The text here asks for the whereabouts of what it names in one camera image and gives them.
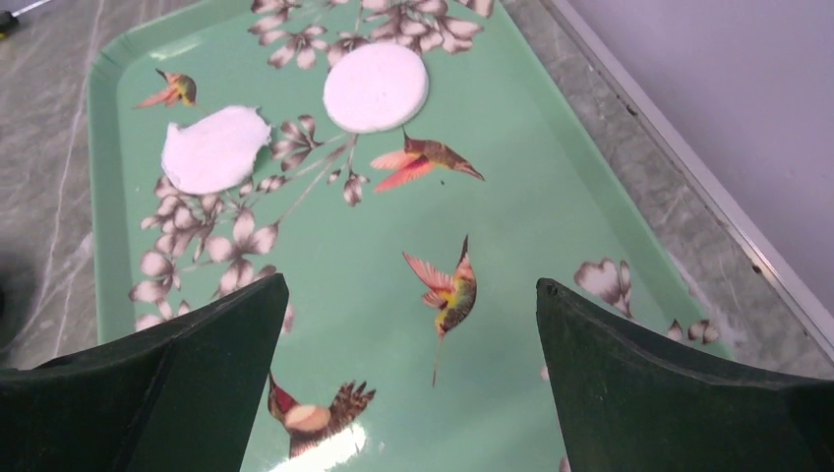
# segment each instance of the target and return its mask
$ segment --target cotton pad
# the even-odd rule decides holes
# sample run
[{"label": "cotton pad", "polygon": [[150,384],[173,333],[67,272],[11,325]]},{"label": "cotton pad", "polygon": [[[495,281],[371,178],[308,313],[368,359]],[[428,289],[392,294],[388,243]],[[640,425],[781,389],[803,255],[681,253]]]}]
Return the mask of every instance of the cotton pad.
[{"label": "cotton pad", "polygon": [[174,187],[205,195],[234,187],[255,167],[271,127],[256,108],[227,106],[188,128],[168,125],[162,170]]},{"label": "cotton pad", "polygon": [[420,111],[429,76],[420,56],[394,43],[354,49],[325,81],[325,109],[349,133],[374,133],[403,125]]}]

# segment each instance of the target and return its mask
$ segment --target green tray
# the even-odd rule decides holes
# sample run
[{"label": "green tray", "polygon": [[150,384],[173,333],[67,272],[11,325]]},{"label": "green tray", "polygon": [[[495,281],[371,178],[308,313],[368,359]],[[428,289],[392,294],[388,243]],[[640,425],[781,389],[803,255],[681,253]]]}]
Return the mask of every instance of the green tray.
[{"label": "green tray", "polygon": [[[355,381],[352,399],[366,403],[340,432],[289,459],[265,379],[242,470],[554,470],[564,448],[540,378],[539,277],[573,280],[615,313],[664,333],[675,326],[670,335],[728,357],[500,3],[310,1],[276,25],[291,3],[204,1],[123,34],[89,77],[99,340],[277,270],[293,307],[272,363],[280,386],[301,403],[329,405]],[[252,30],[266,23],[306,36],[272,34],[283,37],[260,45]],[[374,192],[389,171],[371,161],[402,149],[403,133],[361,136],[351,148],[321,102],[328,59],[354,31],[423,53],[431,92],[405,132],[446,144],[484,181],[438,168]],[[281,49],[287,42],[296,50]],[[285,52],[294,57],[273,67],[270,56],[283,63]],[[186,96],[172,106],[135,109],[165,88],[155,69],[193,82],[183,78]],[[317,144],[300,163],[265,148],[252,181],[234,191],[178,194],[159,166],[168,123],[233,104],[260,107],[278,156],[288,138],[309,138],[314,122]],[[464,238],[477,299],[446,337],[432,387],[438,310],[422,303],[426,287],[402,253],[452,273]]]}]

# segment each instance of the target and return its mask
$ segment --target hummingbird print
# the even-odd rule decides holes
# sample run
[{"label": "hummingbird print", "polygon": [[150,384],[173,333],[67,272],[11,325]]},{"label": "hummingbird print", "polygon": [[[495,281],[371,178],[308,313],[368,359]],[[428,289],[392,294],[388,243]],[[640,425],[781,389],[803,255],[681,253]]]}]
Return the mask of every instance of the hummingbird print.
[{"label": "hummingbird print", "polygon": [[431,308],[440,310],[435,317],[435,331],[438,334],[438,353],[435,357],[435,370],[432,374],[432,387],[438,379],[438,364],[441,359],[441,346],[447,333],[463,323],[472,307],[475,306],[475,298],[478,294],[478,282],[475,279],[475,271],[469,261],[469,236],[463,239],[463,249],[460,251],[460,260],[454,274],[449,276],[432,265],[402,253],[405,261],[414,270],[414,273],[429,287],[429,291],[423,294],[423,303]]},{"label": "hummingbird print", "polygon": [[437,141],[412,140],[402,129],[405,146],[402,150],[377,157],[371,162],[375,169],[390,169],[394,172],[380,182],[375,192],[384,192],[411,182],[429,173],[435,167],[456,170],[484,180],[475,167],[450,147]]},{"label": "hummingbird print", "polygon": [[164,103],[165,106],[170,107],[178,101],[181,101],[185,106],[197,106],[197,84],[194,83],[192,78],[185,74],[162,72],[159,69],[156,69],[156,72],[165,79],[168,86],[136,105],[135,109],[148,108],[159,103]]},{"label": "hummingbird print", "polygon": [[330,407],[302,405],[275,382],[269,373],[269,414],[289,434],[289,456],[297,457],[347,428],[368,407],[377,391],[365,391],[366,383],[344,383]]}]

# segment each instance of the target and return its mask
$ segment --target gray marble surface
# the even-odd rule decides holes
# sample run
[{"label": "gray marble surface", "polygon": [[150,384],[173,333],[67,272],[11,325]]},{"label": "gray marble surface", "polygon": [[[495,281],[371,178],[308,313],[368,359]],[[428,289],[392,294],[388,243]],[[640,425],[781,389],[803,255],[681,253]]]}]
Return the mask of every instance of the gray marble surface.
[{"label": "gray marble surface", "polygon": [[[85,77],[118,34],[190,3],[53,0],[0,42],[0,365],[30,368],[95,344]],[[834,378],[834,364],[544,6],[505,4],[737,359]]]}]

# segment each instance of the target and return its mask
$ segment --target glossy surface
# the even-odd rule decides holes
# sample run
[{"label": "glossy surface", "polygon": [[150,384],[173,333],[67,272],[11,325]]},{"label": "glossy surface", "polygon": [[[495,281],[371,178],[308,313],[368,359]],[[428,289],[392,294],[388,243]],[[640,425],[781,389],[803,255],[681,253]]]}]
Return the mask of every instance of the glossy surface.
[{"label": "glossy surface", "polygon": [[[563,451],[553,448],[560,433],[539,378],[538,277],[574,280],[647,327],[683,325],[691,345],[726,350],[705,334],[676,269],[500,5],[489,18],[455,2],[421,12],[454,32],[426,50],[417,43],[433,78],[425,108],[406,136],[342,136],[321,105],[329,61],[314,41],[336,47],[336,33],[354,25],[385,37],[398,11],[372,3],[370,12],[358,2],[291,12],[281,27],[296,41],[289,58],[285,45],[259,46],[247,32],[256,25],[269,42],[269,17],[222,2],[105,49],[90,76],[96,243],[113,255],[97,265],[100,336],[279,269],[296,315],[272,366],[272,416],[286,424],[296,403],[328,405],[340,385],[354,406],[335,402],[332,436],[287,461],[292,427],[270,417],[265,397],[243,470],[552,470]],[[157,87],[156,68],[191,78],[209,112],[260,106],[280,128],[251,184],[194,198],[160,179],[154,162],[168,121],[198,120],[201,110],[133,109]],[[405,168],[407,178],[372,193]],[[474,272],[455,270],[466,235]],[[425,284],[403,252],[449,274],[435,284],[445,279],[417,270],[445,304],[421,303]],[[136,315],[105,315],[125,313]],[[484,454],[484,443],[496,446]]]}]

